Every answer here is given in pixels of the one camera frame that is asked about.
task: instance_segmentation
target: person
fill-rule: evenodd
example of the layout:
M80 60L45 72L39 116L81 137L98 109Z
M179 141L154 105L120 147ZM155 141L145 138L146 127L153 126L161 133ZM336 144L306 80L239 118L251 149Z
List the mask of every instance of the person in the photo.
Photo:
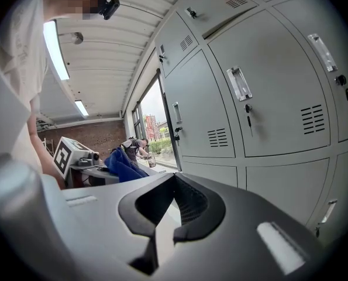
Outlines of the person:
M150 155L144 148L148 145L149 141L146 138L143 139L133 139L130 138L126 142L122 143L125 148L125 152L128 158L132 161L134 165L139 167L137 163L137 157L139 158L149 158Z
M12 157L37 172L53 176L64 189L64 180L37 134L38 94L47 71L43 25L55 18L97 14L106 0L18 0L0 26L0 72L3 82L31 112L20 131Z

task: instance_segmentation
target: sky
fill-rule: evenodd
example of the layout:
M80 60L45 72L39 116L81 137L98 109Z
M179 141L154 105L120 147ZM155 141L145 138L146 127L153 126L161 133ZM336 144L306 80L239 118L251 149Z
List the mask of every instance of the sky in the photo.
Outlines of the sky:
M156 121L166 121L164 113L160 85L156 81L141 102L143 115L155 115Z

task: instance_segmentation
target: blue jacket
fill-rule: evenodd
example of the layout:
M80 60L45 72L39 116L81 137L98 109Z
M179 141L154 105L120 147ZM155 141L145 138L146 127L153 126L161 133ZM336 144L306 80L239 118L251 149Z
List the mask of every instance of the blue jacket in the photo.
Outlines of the blue jacket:
M129 160L122 148L117 148L117 150L111 153L104 162L110 173L119 176L119 182L126 182L149 176Z

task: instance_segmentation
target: brick wall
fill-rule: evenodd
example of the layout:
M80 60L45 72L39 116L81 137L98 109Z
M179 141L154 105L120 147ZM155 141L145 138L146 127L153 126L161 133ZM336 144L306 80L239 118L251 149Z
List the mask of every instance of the brick wall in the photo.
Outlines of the brick wall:
M126 140L126 131L123 121L113 121L39 132L41 140L53 140L54 151L62 136L99 152L101 159L105 160L113 148Z

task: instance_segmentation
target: ventilation slot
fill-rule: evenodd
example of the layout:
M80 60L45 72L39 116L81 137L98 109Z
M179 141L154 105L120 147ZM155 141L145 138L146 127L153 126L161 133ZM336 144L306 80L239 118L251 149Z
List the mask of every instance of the ventilation slot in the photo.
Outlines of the ventilation slot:
M240 5L243 5L247 3L247 1L245 0L230 0L230 1L227 1L226 4L228 4L229 6L231 6L232 8L237 8L239 7Z
M187 43L188 46L190 46L191 43L193 43L193 40L192 40L191 37L188 35L188 36L185 38L185 42Z
M312 134L326 129L325 117L321 105L302 109L301 116L304 134Z
M183 40L181 43L180 43L180 47L181 47L181 50L185 50L187 48L187 44L185 43L185 40Z
M210 147L228 147L227 134L225 129L208 131Z

